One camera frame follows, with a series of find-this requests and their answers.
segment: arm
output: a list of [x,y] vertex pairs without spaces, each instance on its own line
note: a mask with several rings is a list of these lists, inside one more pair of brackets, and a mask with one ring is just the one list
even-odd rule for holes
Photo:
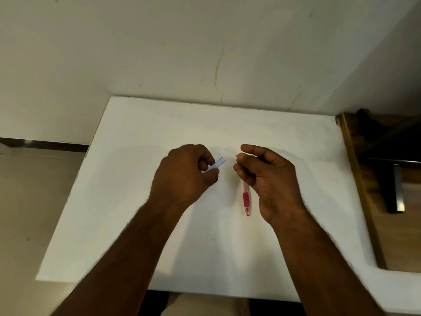
[[178,220],[218,180],[218,169],[201,172],[214,162],[203,145],[171,150],[155,173],[148,201],[52,315],[137,315]]
[[295,167],[270,149],[243,144],[234,170],[259,195],[308,315],[384,316],[330,237],[307,211]]

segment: hand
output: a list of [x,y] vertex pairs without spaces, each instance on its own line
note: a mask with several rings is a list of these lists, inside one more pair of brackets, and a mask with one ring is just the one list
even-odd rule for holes
[[243,144],[245,153],[237,155],[234,170],[259,195],[262,217],[271,224],[273,218],[293,208],[305,208],[294,165],[272,150]]
[[155,173],[148,202],[175,207],[181,215],[218,180],[218,169],[202,173],[214,163],[212,154],[201,144],[172,149]]

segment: white board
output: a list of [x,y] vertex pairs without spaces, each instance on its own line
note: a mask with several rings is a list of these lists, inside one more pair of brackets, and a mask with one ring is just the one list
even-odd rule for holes
[[77,282],[146,200],[161,159],[204,144],[219,181],[182,216],[150,288],[298,301],[253,192],[246,217],[232,169],[242,143],[269,147],[297,169],[303,198],[381,305],[421,312],[421,275],[376,267],[339,126],[333,116],[112,97],[42,262],[38,280]]

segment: dark baseboard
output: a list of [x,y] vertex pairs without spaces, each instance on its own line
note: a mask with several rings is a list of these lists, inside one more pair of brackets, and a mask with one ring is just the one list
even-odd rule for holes
[[73,144],[73,143],[60,143],[48,141],[32,141],[20,138],[6,138],[0,137],[0,143],[8,147],[26,147],[31,149],[52,149],[55,151],[68,151],[86,153],[89,145]]

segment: forearm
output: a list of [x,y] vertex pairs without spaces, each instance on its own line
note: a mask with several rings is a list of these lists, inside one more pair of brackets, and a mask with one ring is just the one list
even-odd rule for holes
[[304,207],[280,212],[271,225],[308,315],[384,315]]
[[162,249],[179,219],[164,214],[171,212],[164,207],[142,206],[53,316],[137,315]]

